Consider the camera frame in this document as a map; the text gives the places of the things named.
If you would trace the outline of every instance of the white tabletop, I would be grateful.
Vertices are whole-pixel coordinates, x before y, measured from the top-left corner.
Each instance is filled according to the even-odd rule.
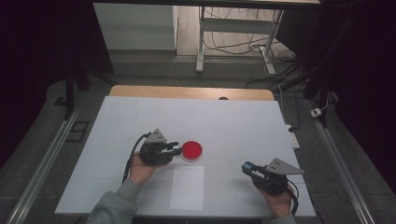
[[[299,167],[278,102],[107,96],[55,213],[89,214],[106,191],[120,187],[136,140],[157,128],[168,142],[193,140],[204,152],[196,162],[176,157],[157,170],[139,195],[137,215],[271,216],[241,165],[279,158]],[[314,216],[303,177],[288,178],[300,191],[296,215]]]

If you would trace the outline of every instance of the red petri dish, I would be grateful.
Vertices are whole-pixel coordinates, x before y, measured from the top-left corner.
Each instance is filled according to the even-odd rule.
[[[196,161],[202,154],[201,145],[194,141],[186,142],[181,149],[183,157],[188,161]]]

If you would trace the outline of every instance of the wooden board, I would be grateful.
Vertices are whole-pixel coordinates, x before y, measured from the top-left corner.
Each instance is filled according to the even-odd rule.
[[[274,95],[268,90],[160,87],[160,86],[114,86],[110,96],[134,96],[181,99],[219,99],[274,101]]]

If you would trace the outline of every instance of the gray sleeve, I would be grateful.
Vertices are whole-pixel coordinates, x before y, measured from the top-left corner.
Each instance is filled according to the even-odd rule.
[[[137,195],[141,187],[126,179],[117,192],[106,192],[92,209],[87,223],[130,224],[137,211]]]
[[[297,222],[292,214],[288,214],[286,216],[272,220],[271,224],[297,224]]]

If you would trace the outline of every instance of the metal frame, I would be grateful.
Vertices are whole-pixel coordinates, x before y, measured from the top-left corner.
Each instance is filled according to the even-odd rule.
[[[197,53],[196,72],[204,72],[204,32],[223,32],[223,33],[243,33],[243,34],[262,34],[268,35],[265,48],[262,50],[262,57],[265,61],[268,73],[276,74],[269,52],[275,38],[277,27],[283,10],[276,10],[274,21],[249,21],[249,20],[230,20],[205,18],[205,7],[201,7],[199,43]]]
[[[29,214],[30,208],[35,202],[35,198],[38,195],[38,192],[41,190],[47,175],[50,172],[52,164],[55,162],[56,157],[61,151],[62,145],[64,144],[64,140],[66,139],[70,129],[73,126],[74,121],[78,115],[78,112],[85,100],[86,93],[81,93],[77,98],[77,105],[74,111],[70,114],[68,120],[64,120],[62,126],[60,127],[58,133],[53,139],[51,145],[47,149],[46,154],[44,155],[41,162],[38,164],[35,169],[35,173],[32,175],[29,183],[27,184],[25,190],[23,191],[22,196],[17,202],[17,205],[14,207],[11,215],[8,218],[7,224],[14,223],[23,223]]]
[[[308,105],[309,110],[314,109],[314,107],[309,103],[308,100],[305,100],[305,103]],[[341,178],[341,181],[344,185],[344,188],[346,189],[346,192],[350,196],[352,204],[355,207],[356,214],[361,220],[361,223],[375,224],[373,215],[366,201],[364,201],[364,198],[361,195],[361,191],[359,190],[358,186],[355,184],[355,181],[353,180],[351,173],[347,169],[347,165],[344,162],[337,146],[332,140],[332,136],[330,135],[329,131],[323,128],[323,126],[320,124],[320,121],[318,119],[315,119],[315,125],[317,126],[320,137],[322,138],[326,148],[328,149],[329,156],[332,159],[332,163],[334,164],[334,167]]]

